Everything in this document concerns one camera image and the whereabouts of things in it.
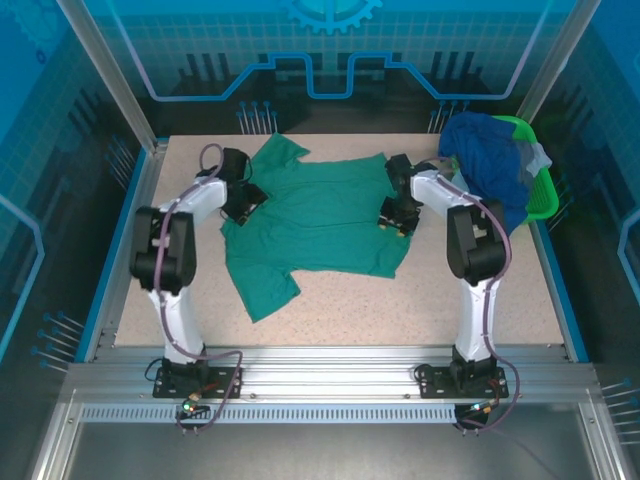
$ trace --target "green shirt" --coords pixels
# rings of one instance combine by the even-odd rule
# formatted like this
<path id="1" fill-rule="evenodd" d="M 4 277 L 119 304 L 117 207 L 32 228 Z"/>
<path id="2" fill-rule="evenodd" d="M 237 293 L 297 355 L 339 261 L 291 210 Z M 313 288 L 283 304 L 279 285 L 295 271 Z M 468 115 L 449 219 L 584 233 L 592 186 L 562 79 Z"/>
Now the green shirt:
<path id="1" fill-rule="evenodd" d="M 308 153 L 273 135 L 252 159 L 251 182 L 268 200 L 244 226 L 222 227 L 227 268 L 254 322 L 300 293 L 295 270 L 393 278 L 409 249 L 409 238 L 377 225 L 382 202 L 394 196 L 383 154 L 300 162 Z"/>

